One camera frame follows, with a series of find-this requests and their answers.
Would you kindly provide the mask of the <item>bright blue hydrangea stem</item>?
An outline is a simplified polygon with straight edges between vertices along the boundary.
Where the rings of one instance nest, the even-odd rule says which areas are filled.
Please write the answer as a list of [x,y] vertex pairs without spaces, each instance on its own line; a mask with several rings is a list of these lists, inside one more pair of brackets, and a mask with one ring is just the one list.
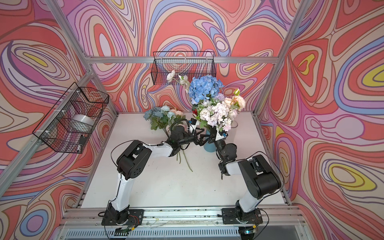
[[204,100],[215,97],[223,87],[222,81],[211,75],[193,78],[188,90],[192,105],[198,105]]

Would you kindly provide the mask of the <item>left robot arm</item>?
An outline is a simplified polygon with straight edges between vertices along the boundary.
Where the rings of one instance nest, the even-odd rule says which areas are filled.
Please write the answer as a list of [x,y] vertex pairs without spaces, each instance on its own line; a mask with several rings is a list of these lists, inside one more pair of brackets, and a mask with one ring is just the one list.
[[183,145],[194,143],[203,146],[210,137],[197,125],[190,125],[188,130],[185,130],[182,125],[177,125],[170,130],[168,139],[159,144],[149,145],[139,140],[131,141],[131,144],[117,158],[116,196],[108,202],[106,210],[99,214],[103,218],[103,226],[137,227],[141,225],[142,220],[139,219],[139,214],[143,214],[144,211],[130,212],[130,195],[135,179],[143,172],[150,157],[173,157],[183,149]]

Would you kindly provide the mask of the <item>cream rose spray stem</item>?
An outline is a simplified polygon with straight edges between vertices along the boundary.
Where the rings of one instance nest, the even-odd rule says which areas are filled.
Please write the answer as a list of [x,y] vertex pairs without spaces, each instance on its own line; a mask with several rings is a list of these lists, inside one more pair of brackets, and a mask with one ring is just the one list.
[[229,109],[236,110],[241,112],[246,107],[245,99],[240,95],[241,91],[239,89],[234,91],[234,94],[231,98],[225,97],[224,103]]

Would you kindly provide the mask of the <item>purple and pink mixed bouquet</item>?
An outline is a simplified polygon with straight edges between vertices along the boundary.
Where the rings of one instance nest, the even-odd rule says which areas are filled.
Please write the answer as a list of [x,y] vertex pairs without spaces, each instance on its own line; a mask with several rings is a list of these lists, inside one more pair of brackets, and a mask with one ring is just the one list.
[[224,94],[222,94],[222,93],[218,93],[218,94],[214,97],[214,99],[215,99],[216,101],[223,102],[223,101],[226,99],[226,96],[225,96]]

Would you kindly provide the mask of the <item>pink small flower bunch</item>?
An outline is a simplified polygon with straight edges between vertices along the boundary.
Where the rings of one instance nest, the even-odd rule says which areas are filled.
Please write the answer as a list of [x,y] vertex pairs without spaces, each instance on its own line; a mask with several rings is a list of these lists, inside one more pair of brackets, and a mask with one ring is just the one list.
[[216,128],[220,132],[228,132],[232,129],[238,110],[233,109],[225,102],[205,101],[197,106],[197,120],[203,127]]

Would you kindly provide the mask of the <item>pink peony flower stem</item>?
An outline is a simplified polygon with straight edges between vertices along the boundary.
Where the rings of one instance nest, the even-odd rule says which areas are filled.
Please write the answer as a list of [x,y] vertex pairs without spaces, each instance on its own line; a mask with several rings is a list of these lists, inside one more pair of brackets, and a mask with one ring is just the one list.
[[[169,138],[169,136],[170,136],[170,134],[171,134],[171,129],[172,129],[172,128],[173,128],[173,127],[171,127],[171,126],[168,127],[168,131],[167,131],[167,133],[168,133],[168,138]],[[190,164],[189,164],[189,161],[188,161],[188,158],[187,158],[186,153],[185,153],[185,150],[188,148],[188,146],[189,146],[189,144],[187,144],[187,145],[182,145],[180,148],[176,148],[176,149],[172,148],[173,150],[172,150],[172,152],[171,152],[170,157],[176,156],[176,157],[177,157],[177,161],[179,161],[179,164],[181,164],[182,159],[184,159],[184,160],[186,161],[186,164],[187,164],[189,170],[190,170],[191,172],[193,172],[193,169],[191,168],[191,166],[190,166]]]

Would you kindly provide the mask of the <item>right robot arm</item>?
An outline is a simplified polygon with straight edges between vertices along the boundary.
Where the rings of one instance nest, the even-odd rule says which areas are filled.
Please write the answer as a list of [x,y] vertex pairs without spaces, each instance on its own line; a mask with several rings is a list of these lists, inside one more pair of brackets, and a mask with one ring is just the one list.
[[216,155],[221,176],[241,175],[244,179],[247,191],[237,200],[232,213],[222,213],[223,221],[228,224],[233,219],[241,224],[247,224],[253,217],[260,218],[258,205],[267,197],[277,193],[283,186],[280,176],[274,171],[270,163],[257,151],[250,157],[237,160],[237,146],[226,143],[225,137],[215,127],[209,127],[209,141],[216,148]]

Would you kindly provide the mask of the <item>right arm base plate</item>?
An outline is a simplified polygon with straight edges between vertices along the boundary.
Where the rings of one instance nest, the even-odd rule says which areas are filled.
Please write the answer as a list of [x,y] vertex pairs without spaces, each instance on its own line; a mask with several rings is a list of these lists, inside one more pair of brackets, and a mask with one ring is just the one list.
[[222,213],[218,216],[222,218],[225,225],[253,224],[258,226],[263,223],[262,214],[259,209],[252,210],[249,213],[243,212],[240,207],[222,208],[221,211]]

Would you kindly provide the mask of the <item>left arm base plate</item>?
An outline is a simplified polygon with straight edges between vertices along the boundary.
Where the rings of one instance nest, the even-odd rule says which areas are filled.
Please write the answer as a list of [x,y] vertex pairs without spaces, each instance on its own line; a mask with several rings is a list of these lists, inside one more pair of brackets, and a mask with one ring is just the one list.
[[106,210],[102,220],[102,226],[128,226],[137,227],[143,222],[143,209],[116,211],[114,208]]

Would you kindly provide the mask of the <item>white poppy flower stem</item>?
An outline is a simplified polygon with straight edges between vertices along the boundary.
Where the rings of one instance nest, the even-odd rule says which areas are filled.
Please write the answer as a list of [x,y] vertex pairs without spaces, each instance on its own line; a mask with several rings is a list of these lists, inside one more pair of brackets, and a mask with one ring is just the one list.
[[181,76],[177,75],[175,70],[172,70],[167,75],[167,82],[170,84],[172,82],[176,82],[179,85],[185,88],[185,91],[188,92],[190,88],[190,82],[187,75]]

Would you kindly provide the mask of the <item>clear glass cup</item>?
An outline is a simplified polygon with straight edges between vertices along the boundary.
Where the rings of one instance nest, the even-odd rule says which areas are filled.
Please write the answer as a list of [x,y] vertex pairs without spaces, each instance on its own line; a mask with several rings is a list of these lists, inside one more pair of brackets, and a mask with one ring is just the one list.
[[235,120],[233,120],[232,121],[232,124],[231,124],[231,128],[232,129],[235,129],[235,128],[237,128],[239,126],[239,124],[235,121]]

